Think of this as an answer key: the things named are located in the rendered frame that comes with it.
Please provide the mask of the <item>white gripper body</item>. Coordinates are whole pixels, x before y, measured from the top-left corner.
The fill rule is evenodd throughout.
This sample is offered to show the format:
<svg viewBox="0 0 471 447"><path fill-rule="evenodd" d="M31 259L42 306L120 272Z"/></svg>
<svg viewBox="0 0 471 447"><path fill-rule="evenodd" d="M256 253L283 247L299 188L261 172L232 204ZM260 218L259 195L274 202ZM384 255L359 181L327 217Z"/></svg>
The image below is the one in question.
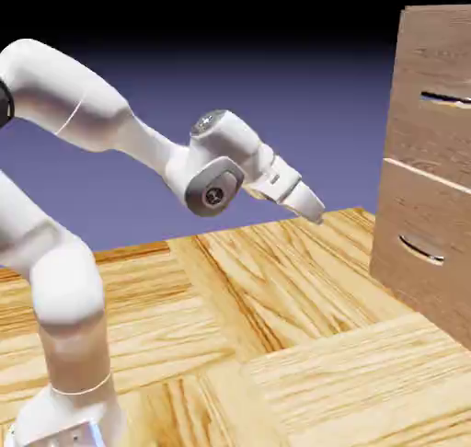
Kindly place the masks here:
<svg viewBox="0 0 471 447"><path fill-rule="evenodd" d="M294 186L281 205L311 223L322 223L325 205L302 180Z"/></svg>

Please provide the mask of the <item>light wood cabinet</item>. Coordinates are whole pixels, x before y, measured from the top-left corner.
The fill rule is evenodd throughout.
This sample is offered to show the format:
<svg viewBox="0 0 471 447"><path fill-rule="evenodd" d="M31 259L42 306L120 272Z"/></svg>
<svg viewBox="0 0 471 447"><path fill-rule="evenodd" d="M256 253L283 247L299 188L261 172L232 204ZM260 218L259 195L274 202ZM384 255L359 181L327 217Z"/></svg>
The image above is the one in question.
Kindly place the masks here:
<svg viewBox="0 0 471 447"><path fill-rule="evenodd" d="M471 5L401 13L370 272L471 350Z"/></svg>

